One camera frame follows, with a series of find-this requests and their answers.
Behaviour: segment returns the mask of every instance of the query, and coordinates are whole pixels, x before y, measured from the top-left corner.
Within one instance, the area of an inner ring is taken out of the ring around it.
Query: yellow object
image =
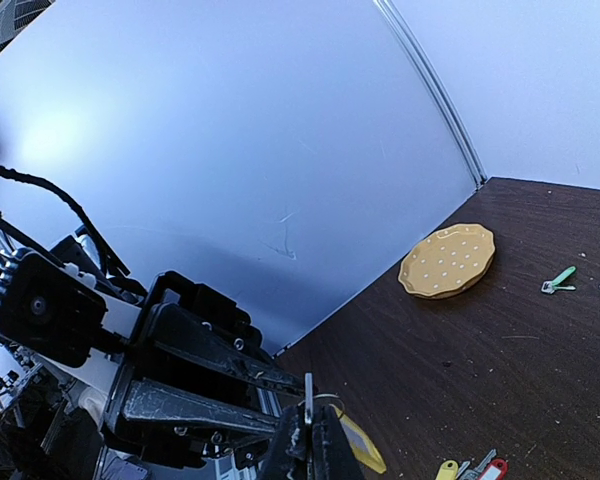
[[[375,472],[386,472],[387,466],[369,436],[364,433],[364,430],[356,425],[353,420],[347,417],[342,410],[334,405],[331,406],[338,414],[340,424],[347,436],[347,440],[349,440],[349,445],[351,446],[351,450],[353,450],[353,455],[356,459]]]
[[[482,225],[459,223],[416,245],[402,260],[398,280],[417,297],[451,297],[484,276],[495,251],[492,232]]]
[[[440,465],[436,480],[455,480],[458,474],[458,463],[454,460],[447,460]]]

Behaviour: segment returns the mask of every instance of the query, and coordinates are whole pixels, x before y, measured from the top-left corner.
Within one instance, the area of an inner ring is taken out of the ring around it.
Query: screw
[[[214,445],[222,443],[222,434],[220,432],[213,432],[213,435],[211,435],[211,443]]]
[[[31,311],[34,315],[44,315],[47,311],[47,301],[42,297],[35,297],[31,300]]]

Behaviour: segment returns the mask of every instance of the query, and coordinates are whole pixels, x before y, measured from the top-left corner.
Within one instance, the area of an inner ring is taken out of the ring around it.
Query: yellow cracker-shaped plate
[[[398,280],[412,295],[447,298],[480,280],[495,251],[492,232],[482,225],[459,223],[416,245],[402,260]]]

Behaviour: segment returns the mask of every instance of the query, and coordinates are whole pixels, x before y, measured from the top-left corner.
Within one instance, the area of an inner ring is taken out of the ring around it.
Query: white backdrop
[[[71,192],[145,284],[236,299],[276,351],[473,191],[372,2],[54,4],[0,55],[0,161]],[[47,245],[77,226],[0,182]]]
[[[394,1],[489,175],[600,188],[600,1]]]

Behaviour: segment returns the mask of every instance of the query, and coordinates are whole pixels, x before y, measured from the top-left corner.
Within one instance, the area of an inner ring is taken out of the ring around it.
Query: wooden table
[[[279,364],[341,395],[384,478],[433,480],[497,448],[507,478],[600,479],[600,191],[492,179],[443,225],[459,222],[495,233],[476,286],[417,299],[398,263]],[[570,265],[576,291],[540,292]]]

